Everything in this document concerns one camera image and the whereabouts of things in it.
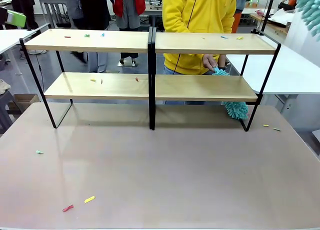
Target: hand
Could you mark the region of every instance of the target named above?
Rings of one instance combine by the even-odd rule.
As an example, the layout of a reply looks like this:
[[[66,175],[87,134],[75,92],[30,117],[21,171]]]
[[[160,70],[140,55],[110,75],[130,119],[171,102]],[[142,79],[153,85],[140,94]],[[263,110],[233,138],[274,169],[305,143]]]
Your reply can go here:
[[[216,60],[214,59],[214,57],[211,54],[203,55],[202,62],[203,62],[204,67],[206,69],[209,69],[212,72],[215,72],[214,68],[218,66]]]

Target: blue jeans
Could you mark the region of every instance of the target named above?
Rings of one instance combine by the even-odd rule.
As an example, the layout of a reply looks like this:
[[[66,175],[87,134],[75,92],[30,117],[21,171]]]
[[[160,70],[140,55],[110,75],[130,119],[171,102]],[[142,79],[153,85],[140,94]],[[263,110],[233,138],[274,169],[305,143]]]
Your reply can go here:
[[[174,72],[164,66],[163,74],[165,75],[182,75],[181,73]],[[212,72],[207,71],[204,75],[212,75]],[[165,105],[204,105],[205,101],[164,101]]]

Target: green object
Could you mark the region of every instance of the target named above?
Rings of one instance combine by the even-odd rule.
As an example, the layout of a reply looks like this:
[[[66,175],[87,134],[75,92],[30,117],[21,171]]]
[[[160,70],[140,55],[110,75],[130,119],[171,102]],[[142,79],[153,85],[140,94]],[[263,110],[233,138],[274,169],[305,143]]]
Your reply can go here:
[[[26,24],[27,17],[22,13],[8,10],[8,18],[6,23],[23,28]]]

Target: black metal frame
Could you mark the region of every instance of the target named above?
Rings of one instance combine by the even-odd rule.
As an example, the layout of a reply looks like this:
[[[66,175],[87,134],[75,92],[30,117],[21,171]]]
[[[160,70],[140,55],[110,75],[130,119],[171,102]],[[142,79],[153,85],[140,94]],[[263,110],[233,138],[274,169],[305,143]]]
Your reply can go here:
[[[156,27],[150,27],[148,38],[148,79],[149,79],[149,128],[156,127]]]
[[[51,113],[51,110],[50,110],[50,108],[49,108],[49,105],[48,105],[46,96],[45,96],[45,94],[44,94],[44,89],[42,89],[42,87],[41,87],[41,84],[40,84],[40,82],[39,82],[39,80],[38,80],[38,77],[37,77],[37,74],[36,74],[36,72],[35,72],[34,66],[33,66],[33,64],[32,64],[32,62],[31,62],[30,57],[29,57],[27,48],[26,48],[26,46],[25,46],[24,39],[23,39],[23,38],[20,38],[19,41],[20,41],[21,48],[22,48],[22,50],[23,50],[25,59],[26,59],[28,65],[29,65],[29,68],[30,68],[30,70],[31,70],[32,76],[33,76],[33,78],[34,78],[35,84],[36,84],[36,86],[37,86],[37,88],[38,88],[38,90],[39,90],[39,92],[40,92],[40,95],[41,95],[42,101],[43,101],[43,103],[44,103],[44,106],[45,106],[45,108],[46,108],[46,111],[48,112],[48,115],[49,115],[49,118],[50,118],[50,120],[51,120],[52,126],[53,126],[55,129],[57,129],[57,128],[60,126],[61,122],[64,120],[66,114],[68,113],[69,109],[70,109],[71,106],[73,105],[74,101],[73,101],[72,99],[70,99],[70,105],[68,106],[68,108],[67,108],[67,110],[65,111],[65,113],[62,115],[62,117],[61,117],[61,119],[59,120],[59,122],[56,124],[56,122],[55,122],[55,120],[54,120],[54,117],[53,117],[53,115],[52,115],[52,113]],[[64,73],[64,72],[65,72],[65,69],[64,69],[64,66],[63,66],[63,64],[62,64],[62,60],[61,60],[61,57],[60,57],[60,53],[59,53],[59,51],[55,51],[55,52],[56,52],[56,56],[57,56],[58,61],[59,61],[59,64],[60,64],[61,72]]]
[[[259,30],[259,29],[257,29],[257,28],[254,28],[254,29],[251,31],[251,33],[253,33],[253,34],[260,34],[260,35],[266,36],[268,39],[270,39],[271,41],[275,42],[275,43],[277,44],[277,47],[276,47],[276,49],[275,49],[275,52],[274,52],[272,61],[271,61],[270,66],[269,66],[269,69],[268,69],[268,71],[267,71],[267,73],[266,73],[266,75],[265,75],[265,78],[264,78],[263,84],[262,84],[262,86],[261,86],[260,92],[257,94],[257,97],[258,97],[258,98],[257,98],[257,100],[256,100],[256,102],[255,102],[255,104],[254,104],[254,108],[253,108],[252,114],[251,114],[251,116],[250,116],[248,125],[246,126],[245,123],[244,123],[244,121],[243,121],[242,119],[240,120],[240,123],[241,123],[243,129],[244,129],[246,132],[249,131],[250,126],[251,126],[251,124],[252,124],[252,121],[253,121],[253,119],[254,119],[254,117],[255,117],[256,111],[257,111],[257,109],[258,109],[258,106],[260,105],[261,100],[262,100],[262,98],[264,97],[265,87],[266,87],[266,85],[267,85],[267,82],[268,82],[269,76],[270,76],[270,74],[271,74],[272,68],[274,67],[274,64],[275,64],[275,62],[276,62],[278,53],[279,53],[280,48],[281,48],[281,43],[280,43],[280,42],[278,42],[278,41],[274,40],[272,37],[266,35],[263,31],[261,31],[261,30]],[[247,55],[245,56],[245,59],[244,59],[244,63],[243,63],[243,66],[242,66],[242,70],[241,70],[240,76],[242,76],[242,75],[244,74],[244,72],[245,72],[245,68],[246,68],[246,64],[247,64],[248,57],[249,57],[249,55],[247,54]]]

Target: black shoe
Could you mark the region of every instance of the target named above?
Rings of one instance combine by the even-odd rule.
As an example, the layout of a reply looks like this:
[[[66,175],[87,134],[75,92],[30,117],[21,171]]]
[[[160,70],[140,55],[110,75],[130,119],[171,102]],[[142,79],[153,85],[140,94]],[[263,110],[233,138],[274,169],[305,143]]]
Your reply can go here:
[[[72,51],[71,54],[75,56],[80,62],[86,64],[83,52]]]

